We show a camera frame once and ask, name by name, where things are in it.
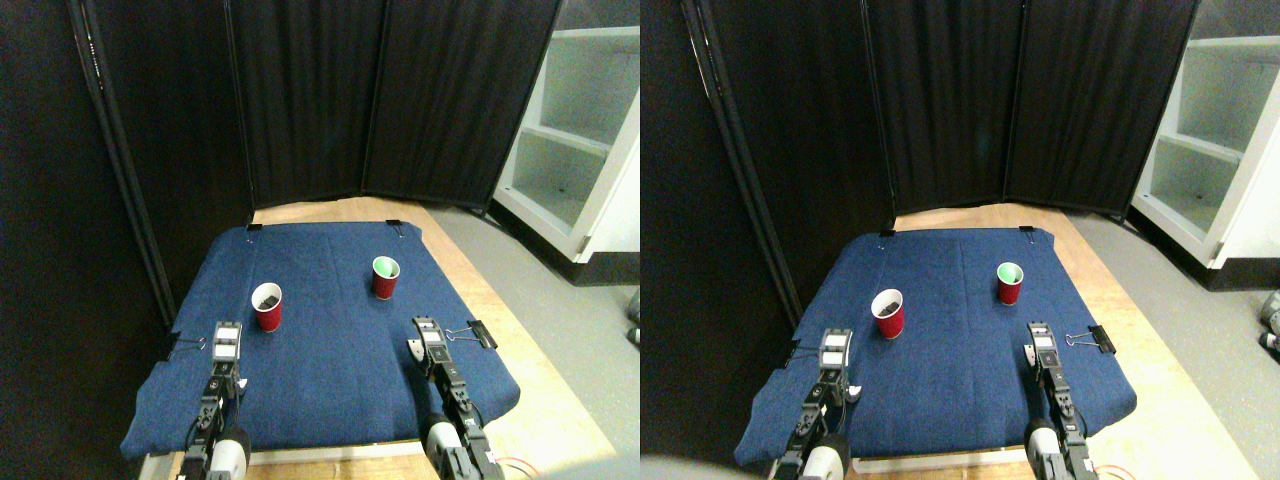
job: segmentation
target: red plastic cup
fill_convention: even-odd
[[[374,259],[374,296],[380,300],[390,300],[396,292],[396,280],[399,279],[399,264],[392,257],[380,256]]]
[[[280,291],[280,285],[270,282],[257,285],[248,301],[253,305],[253,315],[257,316],[257,326],[262,332],[271,333],[280,328],[280,311],[284,308],[284,292]]]
[[[1005,305],[1018,303],[1018,293],[1023,291],[1023,268],[1006,261],[996,268],[996,278],[1000,280],[1000,287],[996,287],[1000,302]]]
[[[872,315],[876,316],[876,326],[879,326],[881,335],[895,339],[902,334],[906,319],[902,316],[902,292],[887,289],[872,300]]]

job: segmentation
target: concrete floor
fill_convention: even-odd
[[[639,287],[573,287],[493,220],[424,206],[516,314],[618,454],[639,457],[640,351],[626,339],[634,326],[626,306]]]
[[[1174,352],[1258,477],[1280,479],[1280,362],[1258,346],[1266,330],[1260,311],[1271,292],[1211,293],[1132,228],[1094,214],[1068,218]]]

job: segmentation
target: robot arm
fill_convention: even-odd
[[[1023,346],[1037,384],[1048,397],[1050,416],[1027,426],[1027,460],[1037,480],[1096,480],[1089,447],[1084,443],[1080,416],[1071,402],[1071,387],[1062,374],[1053,330],[1048,324],[1028,324],[1032,344]]]
[[[214,371],[200,397],[200,413],[192,424],[177,480],[243,480],[248,468],[248,434],[229,424],[233,406],[248,385],[239,378],[239,339],[243,325],[219,321],[214,335]],[[236,420],[239,412],[234,411]]]
[[[851,330],[827,329],[818,348],[818,381],[805,396],[787,451],[773,463],[771,480],[837,480],[849,468],[849,443],[838,434],[861,387],[849,384]]]
[[[444,480],[502,479],[502,468],[480,425],[480,412],[471,403],[467,383],[444,342],[444,330],[425,316],[413,317],[413,326],[420,338],[408,340],[410,352],[444,399],[444,415],[431,415],[422,429],[428,458]]]

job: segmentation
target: blue cloth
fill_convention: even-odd
[[[401,230],[403,237],[385,223],[287,224],[236,228],[214,241],[173,330],[211,338],[218,321],[244,324],[239,365],[248,389],[239,422],[253,449],[412,439],[419,419],[440,411],[404,343],[419,338],[411,319],[433,316],[458,330],[474,316],[422,246],[422,232],[411,224]],[[379,255],[401,265],[388,301],[370,292]],[[265,282],[283,291],[283,321],[273,333],[257,326],[250,306]],[[125,458],[186,448],[211,351],[175,352],[151,370],[120,444]],[[495,351],[479,342],[451,342],[449,351],[485,421],[516,406],[520,388]]]
[[[1015,306],[996,298],[996,268],[1005,261],[1025,273]],[[904,297],[906,326],[893,340],[881,337],[870,315],[872,298],[887,288]],[[863,385],[845,425],[854,457],[925,454],[1018,445],[1032,415],[1047,416],[1023,353],[1027,324],[1036,321],[1053,329],[1088,435],[1133,412],[1138,399],[1115,356],[1066,346],[1064,334],[1087,333],[1094,321],[1053,253],[1053,237],[1039,229],[859,237],[794,338],[817,347],[826,329],[852,329],[849,379]],[[751,404],[739,463],[782,456],[817,365],[799,358],[773,371]]]

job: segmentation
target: wooden table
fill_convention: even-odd
[[[1053,250],[1080,297],[1116,346],[1116,360],[1138,394],[1138,408],[1088,439],[1096,465],[1117,465],[1148,479],[1257,479],[1174,355],[1138,311],[1066,215],[1016,204],[940,209],[897,219],[899,230],[1016,228],[1055,237]],[[1034,479],[1025,462],[858,475],[852,479]]]
[[[399,219],[422,229],[422,243],[444,270],[458,296],[475,317],[484,320],[498,340],[498,355],[520,384],[520,403],[485,426],[498,457],[517,457],[547,472],[614,452],[604,433],[570,390],[543,351],[507,305],[489,287],[471,261],[416,202],[374,197],[332,202],[302,202],[259,210],[253,223],[383,221]],[[417,440],[375,447],[255,452],[252,461],[289,461],[338,456],[357,460],[326,460],[301,463],[252,465],[248,479],[438,479]],[[392,452],[396,456],[381,457]],[[177,476],[182,453],[166,456],[168,479]],[[521,474],[506,470],[512,479]]]

